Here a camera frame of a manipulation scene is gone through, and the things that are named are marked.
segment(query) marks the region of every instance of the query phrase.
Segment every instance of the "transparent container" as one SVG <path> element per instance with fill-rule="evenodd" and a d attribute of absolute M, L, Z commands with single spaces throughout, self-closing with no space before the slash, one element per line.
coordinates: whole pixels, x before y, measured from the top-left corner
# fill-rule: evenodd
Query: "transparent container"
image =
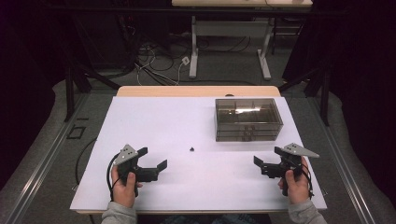
<path fill-rule="evenodd" d="M 274 99 L 216 99 L 216 141 L 274 141 L 283 127 Z"/>

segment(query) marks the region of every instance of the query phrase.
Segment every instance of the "handle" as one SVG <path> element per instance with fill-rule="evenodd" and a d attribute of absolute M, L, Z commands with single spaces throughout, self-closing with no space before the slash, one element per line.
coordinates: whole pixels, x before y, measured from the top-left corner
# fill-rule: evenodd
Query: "handle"
<path fill-rule="evenodd" d="M 139 191 L 137 190 L 137 185 L 134 185 L 134 196 L 137 198 L 137 196 L 139 195 Z"/>
<path fill-rule="evenodd" d="M 283 181 L 282 194 L 283 194 L 284 196 L 288 196 L 288 189 L 289 189 L 288 182 L 286 181 L 285 178 L 283 178 L 282 181 Z"/>

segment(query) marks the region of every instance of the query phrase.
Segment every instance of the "hand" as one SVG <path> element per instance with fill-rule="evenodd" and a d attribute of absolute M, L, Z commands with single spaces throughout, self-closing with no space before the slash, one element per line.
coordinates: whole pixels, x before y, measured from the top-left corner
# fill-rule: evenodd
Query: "hand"
<path fill-rule="evenodd" d="M 115 203 L 119 203 L 125 207 L 134 206 L 134 185 L 136 184 L 138 188 L 143 185 L 136 183 L 136 176 L 134 173 L 128 174 L 128 179 L 126 185 L 124 186 L 119 180 L 119 173 L 117 172 L 117 166 L 113 166 L 111 169 L 111 179 L 113 181 L 113 200 Z"/>
<path fill-rule="evenodd" d="M 302 157 L 303 171 L 308 174 L 308 164 L 304 157 Z M 291 204 L 305 202 L 309 198 L 308 180 L 305 175 L 299 175 L 294 178 L 292 170 L 288 170 L 285 174 L 286 182 L 288 183 L 288 197 Z M 283 178 L 278 183 L 279 187 L 283 189 Z"/>

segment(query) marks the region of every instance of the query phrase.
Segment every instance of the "small black object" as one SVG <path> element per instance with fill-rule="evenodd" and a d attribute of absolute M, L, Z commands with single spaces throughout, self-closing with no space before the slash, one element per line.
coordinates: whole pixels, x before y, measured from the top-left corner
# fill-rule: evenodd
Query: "small black object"
<path fill-rule="evenodd" d="M 118 173 L 120 181 L 123 185 L 126 185 L 126 181 L 128 179 L 128 174 L 130 172 L 134 173 L 136 176 L 136 182 L 151 182 L 157 181 L 158 175 L 160 172 L 167 167 L 167 160 L 161 162 L 157 165 L 156 168 L 142 168 L 137 165 L 139 158 L 148 154 L 148 149 L 146 147 L 142 147 L 137 150 L 137 156 L 132 157 L 128 161 L 124 161 L 123 163 L 118 165 Z M 134 194 L 135 197 L 138 195 L 137 185 L 134 186 Z"/>
<path fill-rule="evenodd" d="M 303 172 L 302 158 L 282 151 L 280 147 L 275 147 L 275 153 L 280 156 L 280 164 L 265 163 L 257 157 L 254 157 L 254 164 L 262 169 L 262 175 L 268 175 L 270 178 L 282 177 L 282 194 L 288 196 L 288 183 L 285 179 L 285 173 L 288 170 L 293 170 L 294 176 L 299 176 Z"/>

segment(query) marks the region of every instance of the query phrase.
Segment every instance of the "white desk leg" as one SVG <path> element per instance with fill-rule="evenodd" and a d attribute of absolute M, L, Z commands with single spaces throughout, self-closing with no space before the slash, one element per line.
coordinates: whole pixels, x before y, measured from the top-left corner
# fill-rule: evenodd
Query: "white desk leg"
<path fill-rule="evenodd" d="M 271 79 L 270 69 L 268 68 L 268 63 L 265 60 L 265 54 L 268 49 L 268 42 L 270 41 L 271 37 L 271 29 L 270 29 L 270 22 L 268 20 L 267 26 L 265 28 L 265 36 L 262 42 L 262 49 L 258 49 L 260 65 L 262 66 L 262 75 L 264 76 L 265 80 Z"/>
<path fill-rule="evenodd" d="M 197 48 L 197 34 L 195 17 L 191 20 L 191 37 L 192 37 L 192 53 L 190 62 L 190 78 L 197 77 L 197 64 L 198 64 L 198 48 Z"/>

